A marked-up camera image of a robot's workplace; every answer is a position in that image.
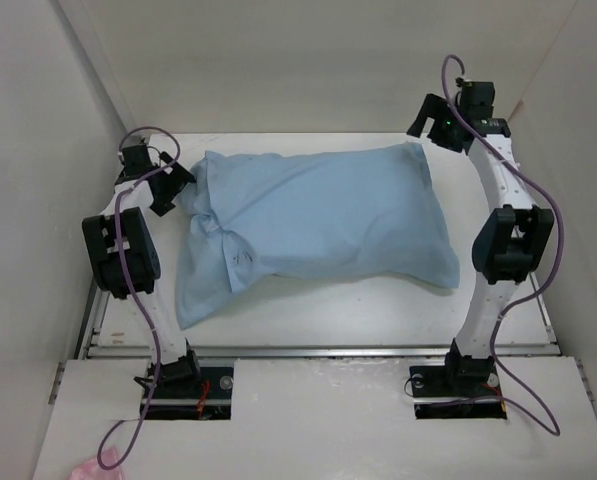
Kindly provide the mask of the light blue pillowcase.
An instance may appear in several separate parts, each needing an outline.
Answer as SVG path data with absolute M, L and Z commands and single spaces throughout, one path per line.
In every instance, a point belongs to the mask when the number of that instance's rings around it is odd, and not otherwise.
M 396 273 L 460 283 L 421 145 L 285 157 L 209 151 L 179 195 L 189 218 L 175 309 L 190 328 L 273 276 Z

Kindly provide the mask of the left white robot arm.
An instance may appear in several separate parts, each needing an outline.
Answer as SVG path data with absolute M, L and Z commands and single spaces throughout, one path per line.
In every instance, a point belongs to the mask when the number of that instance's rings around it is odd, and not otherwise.
M 94 280 L 144 320 L 152 357 L 148 377 L 157 387 L 191 396 L 201 387 L 202 373 L 160 292 L 163 266 L 148 220 L 172 211 L 175 198 L 195 177 L 166 152 L 160 152 L 155 163 L 144 144 L 123 147 L 120 156 L 122 170 L 112 200 L 101 213 L 82 221 Z

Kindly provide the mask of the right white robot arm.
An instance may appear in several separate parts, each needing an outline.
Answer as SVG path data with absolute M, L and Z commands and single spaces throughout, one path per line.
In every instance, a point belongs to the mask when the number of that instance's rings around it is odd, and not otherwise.
M 410 369 L 415 395 L 476 397 L 496 378 L 492 353 L 504 311 L 518 287 L 540 264 L 555 223 L 552 210 L 534 201 L 512 154 L 507 122 L 493 115 L 491 82 L 457 78 L 452 99 L 429 94 L 407 133 L 421 135 L 427 120 L 433 144 L 466 153 L 484 189 L 489 217 L 471 250 L 477 273 L 466 320 L 441 366 Z

